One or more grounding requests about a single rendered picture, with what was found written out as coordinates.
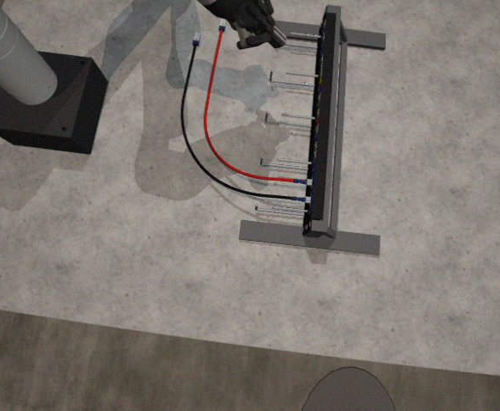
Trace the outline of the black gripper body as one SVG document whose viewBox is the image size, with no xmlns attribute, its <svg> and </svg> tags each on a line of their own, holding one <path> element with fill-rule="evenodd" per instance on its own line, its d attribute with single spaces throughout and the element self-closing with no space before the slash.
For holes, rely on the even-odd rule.
<svg viewBox="0 0 500 411">
<path fill-rule="evenodd" d="M 235 21 L 237 21 L 241 28 L 245 28 L 246 30 L 250 30 L 259 25 L 259 22 L 247 13 L 246 7 L 250 4 L 256 7 L 257 11 L 260 13 L 259 8 L 252 0 L 216 0 L 209 5 L 202 5 L 214 16 L 227 20 L 230 26 L 237 31 L 234 25 Z"/>
</svg>

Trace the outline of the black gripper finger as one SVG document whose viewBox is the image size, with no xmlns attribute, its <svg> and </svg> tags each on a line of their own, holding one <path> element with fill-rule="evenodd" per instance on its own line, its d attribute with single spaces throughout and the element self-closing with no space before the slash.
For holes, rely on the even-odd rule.
<svg viewBox="0 0 500 411">
<path fill-rule="evenodd" d="M 266 22 L 266 18 L 257 11 L 256 7 L 250 4 L 246 7 L 246 10 L 253 19 L 259 22 L 259 25 L 257 25 L 256 28 L 247 31 L 245 28 L 241 28 L 237 21 L 234 22 L 240 38 L 240 41 L 237 42 L 238 49 L 242 50 L 260 46 L 266 42 L 274 48 L 286 45 L 286 39 L 268 22 Z"/>
<path fill-rule="evenodd" d="M 263 0 L 264 3 L 262 0 L 252 0 L 252 1 L 259 8 L 260 13 L 266 17 L 267 22 L 273 28 L 275 28 L 286 39 L 286 36 L 284 35 L 283 31 L 280 28 L 278 28 L 278 26 L 275 24 L 274 19 L 271 16 L 271 14 L 274 13 L 274 9 L 271 5 L 271 1 L 270 0 Z"/>
</svg>

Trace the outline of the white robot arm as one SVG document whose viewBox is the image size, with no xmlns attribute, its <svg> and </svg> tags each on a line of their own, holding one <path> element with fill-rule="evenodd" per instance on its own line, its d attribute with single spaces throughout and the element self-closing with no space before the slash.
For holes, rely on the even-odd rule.
<svg viewBox="0 0 500 411">
<path fill-rule="evenodd" d="M 47 101 L 58 85 L 55 72 L 1 7 L 0 83 L 16 100 L 27 105 Z"/>
</svg>

